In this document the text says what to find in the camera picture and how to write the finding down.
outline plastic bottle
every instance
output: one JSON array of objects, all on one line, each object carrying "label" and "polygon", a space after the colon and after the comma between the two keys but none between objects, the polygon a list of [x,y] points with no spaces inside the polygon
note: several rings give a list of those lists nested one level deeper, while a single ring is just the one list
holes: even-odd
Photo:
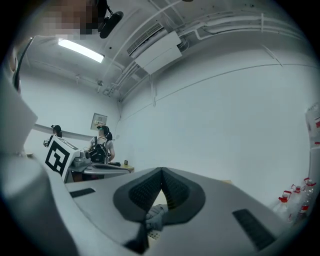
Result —
[{"label": "plastic bottle", "polygon": [[273,208],[273,211],[286,223],[292,222],[292,214],[288,206],[290,191],[284,191],[282,197],[279,197],[279,203]]},{"label": "plastic bottle", "polygon": [[299,212],[297,214],[295,223],[307,217],[307,211],[309,209],[311,200],[314,195],[314,185],[316,185],[316,183],[313,183],[312,180],[309,178],[305,178],[304,181],[305,181],[305,188],[302,194],[301,204],[299,207]]},{"label": "plastic bottle", "polygon": [[297,218],[302,203],[303,191],[300,186],[291,186],[292,194],[290,200],[288,201],[288,208],[291,213],[292,223]]}]

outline electrical panel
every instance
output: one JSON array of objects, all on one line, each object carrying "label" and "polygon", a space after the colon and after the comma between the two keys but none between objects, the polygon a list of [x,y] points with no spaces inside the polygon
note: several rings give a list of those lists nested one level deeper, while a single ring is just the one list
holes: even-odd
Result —
[{"label": "electrical panel", "polygon": [[105,126],[107,125],[107,116],[102,114],[93,114],[92,123],[91,123],[91,130],[97,130],[98,126]]}]

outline fluorescent light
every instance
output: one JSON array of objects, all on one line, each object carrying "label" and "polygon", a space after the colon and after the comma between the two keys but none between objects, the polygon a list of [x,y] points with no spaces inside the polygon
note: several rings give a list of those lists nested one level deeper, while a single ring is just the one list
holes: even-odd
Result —
[{"label": "fluorescent light", "polygon": [[77,44],[75,42],[71,42],[69,40],[60,39],[58,42],[58,45],[65,47],[65,48],[68,48],[68,49],[75,51],[77,53],[80,53],[84,56],[87,56],[87,57],[89,57],[99,63],[101,63],[102,60],[104,59],[103,55],[96,53],[95,51],[90,50],[80,44]]}]

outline desk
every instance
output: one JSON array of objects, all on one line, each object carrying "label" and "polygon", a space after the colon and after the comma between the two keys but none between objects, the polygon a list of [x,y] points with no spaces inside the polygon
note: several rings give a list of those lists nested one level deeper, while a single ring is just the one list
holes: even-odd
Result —
[{"label": "desk", "polygon": [[127,164],[121,164],[120,167],[121,167],[121,168],[128,169],[128,171],[129,171],[130,173],[133,173],[133,172],[135,171],[135,168],[134,168],[134,167],[132,167],[132,166],[130,166],[130,165],[127,165]]},{"label": "desk", "polygon": [[233,184],[232,181],[229,180],[229,179],[225,179],[225,180],[222,179],[221,181],[222,181],[222,182],[225,182],[225,183]]}]

